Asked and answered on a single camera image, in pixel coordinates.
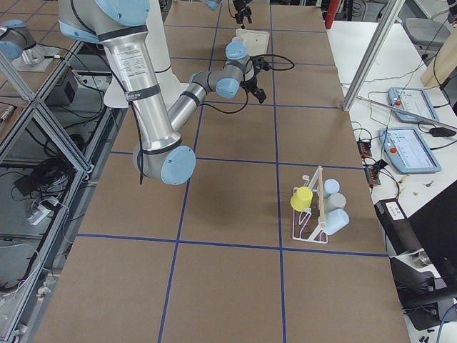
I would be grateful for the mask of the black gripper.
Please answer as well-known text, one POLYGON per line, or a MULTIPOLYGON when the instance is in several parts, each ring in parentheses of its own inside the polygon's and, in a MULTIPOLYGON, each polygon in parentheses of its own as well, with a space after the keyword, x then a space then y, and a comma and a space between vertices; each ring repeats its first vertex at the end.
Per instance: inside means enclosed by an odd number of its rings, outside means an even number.
POLYGON ((263 89, 260 89, 257 84, 257 75, 253 68, 253 59, 250 59, 247 63, 245 74, 242 81, 242 88, 246 93, 251 93, 260 104, 266 100, 266 93, 263 89))
POLYGON ((252 24, 252 12, 250 6, 248 5, 249 3, 249 0, 233 0, 233 6, 236 10, 235 17, 240 18, 240 26, 242 29, 245 29, 245 25, 243 22, 244 17, 247 18, 248 23, 252 24))

